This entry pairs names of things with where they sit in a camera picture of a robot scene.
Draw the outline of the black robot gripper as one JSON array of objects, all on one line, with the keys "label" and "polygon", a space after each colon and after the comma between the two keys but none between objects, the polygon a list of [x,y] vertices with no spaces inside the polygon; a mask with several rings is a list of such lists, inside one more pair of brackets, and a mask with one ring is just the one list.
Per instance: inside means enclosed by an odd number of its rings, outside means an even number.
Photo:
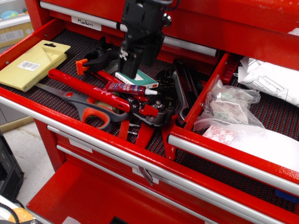
[{"label": "black robot gripper", "polygon": [[120,47],[118,71],[134,79],[139,65],[151,66],[164,40],[163,15],[171,0],[127,0],[121,22],[127,27]]}]

